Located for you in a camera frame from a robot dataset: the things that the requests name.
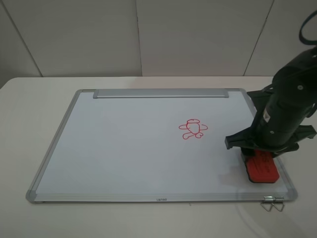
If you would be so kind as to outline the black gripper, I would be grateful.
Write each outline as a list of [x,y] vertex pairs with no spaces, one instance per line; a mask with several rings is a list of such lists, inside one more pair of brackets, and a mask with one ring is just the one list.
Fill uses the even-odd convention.
[[253,122],[225,138],[227,149],[241,148],[244,162],[256,155],[255,150],[277,157],[298,150],[300,141],[316,136],[313,126],[301,124],[316,111],[316,90],[309,90],[304,84],[270,85],[247,94],[257,110]]

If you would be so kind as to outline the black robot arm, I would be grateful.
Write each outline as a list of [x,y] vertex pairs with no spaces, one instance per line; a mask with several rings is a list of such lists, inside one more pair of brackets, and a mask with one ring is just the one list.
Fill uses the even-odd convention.
[[225,138],[227,149],[241,148],[245,156],[255,151],[272,157],[297,151],[299,142],[316,136],[311,125],[302,125],[317,110],[317,49],[296,56],[262,90],[249,91],[257,112],[250,127]]

